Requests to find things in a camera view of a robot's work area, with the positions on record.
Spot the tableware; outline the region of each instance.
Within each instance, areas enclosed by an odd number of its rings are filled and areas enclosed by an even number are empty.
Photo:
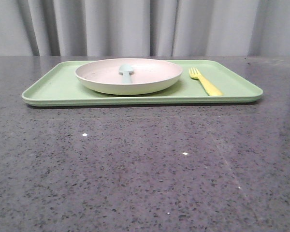
[[[131,84],[130,73],[133,73],[133,67],[129,64],[123,64],[119,67],[119,73],[122,74],[122,83]]]
[[[198,79],[209,96],[221,96],[223,93],[207,80],[197,68],[190,68],[189,75],[192,79]]]
[[[183,68],[180,79],[165,90],[137,96],[116,96],[92,91],[75,78],[75,70],[93,61],[62,62],[35,83],[24,83],[23,101],[37,107],[100,106],[140,104],[222,104],[255,102],[263,90],[227,67],[211,60],[168,60]],[[208,96],[200,82],[189,77],[190,67],[198,67],[207,79],[224,93]]]
[[[130,64],[132,83],[122,83],[118,69]],[[157,59],[104,59],[78,67],[75,75],[82,85],[96,92],[113,95],[140,95],[157,92],[175,84],[183,69],[180,65]]]

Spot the plastic utensil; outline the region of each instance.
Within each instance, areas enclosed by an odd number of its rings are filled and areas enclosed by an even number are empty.
[[[192,79],[199,79],[209,96],[221,96],[223,93],[207,80],[198,69],[190,68],[189,75]]]
[[[123,84],[131,84],[132,80],[130,77],[130,73],[132,73],[133,67],[129,64],[123,64],[119,67],[119,73],[122,74],[122,83]]]

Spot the white plate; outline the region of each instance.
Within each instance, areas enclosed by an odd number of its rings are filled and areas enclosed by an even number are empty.
[[[134,72],[132,84],[123,84],[119,67],[129,64]],[[80,66],[75,70],[78,80],[94,91],[116,95],[153,93],[172,86],[178,81],[181,66],[157,59],[119,58],[104,59]]]

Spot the spoon head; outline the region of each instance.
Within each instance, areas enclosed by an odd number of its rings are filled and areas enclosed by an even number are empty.
[[[123,72],[133,72],[133,67],[131,67],[131,65],[129,64],[123,64],[119,67],[119,73],[123,73]]]

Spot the curtain fold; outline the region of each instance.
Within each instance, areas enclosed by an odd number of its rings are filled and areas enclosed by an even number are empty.
[[[290,56],[290,0],[0,0],[4,56]]]

